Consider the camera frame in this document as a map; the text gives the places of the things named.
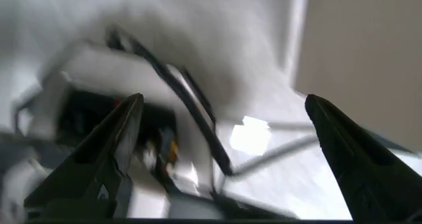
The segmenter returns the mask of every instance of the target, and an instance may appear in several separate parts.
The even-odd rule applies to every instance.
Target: white surface
[[[230,136],[230,146],[250,155],[262,155],[266,151],[271,132],[265,121],[245,116],[243,125],[235,125]]]

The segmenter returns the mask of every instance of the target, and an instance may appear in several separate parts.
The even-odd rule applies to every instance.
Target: white wall
[[[422,0],[309,0],[294,88],[422,150]]]

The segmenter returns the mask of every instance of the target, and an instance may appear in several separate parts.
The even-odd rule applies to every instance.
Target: beige wall
[[[422,150],[422,0],[309,0],[294,88]]]

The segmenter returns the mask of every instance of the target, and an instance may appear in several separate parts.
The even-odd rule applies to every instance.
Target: black cable
[[[132,51],[135,55],[143,57],[147,60],[152,68],[155,70],[157,75],[167,83],[167,85],[176,93],[176,95],[181,99],[185,104],[186,108],[189,110],[189,113],[192,115],[193,119],[197,123],[199,129],[203,133],[206,141],[208,142],[208,147],[211,151],[211,156],[216,160],[217,164],[220,166],[223,174],[226,176],[232,176],[233,171],[231,169],[230,158],[224,150],[220,140],[212,132],[211,128],[208,126],[204,117],[202,116],[199,109],[196,107],[195,102],[193,101],[191,95],[186,91],[185,87],[172,75],[170,70],[163,65],[153,54],[149,52],[143,45],[138,41],[126,35],[129,39],[129,43],[132,47]]]

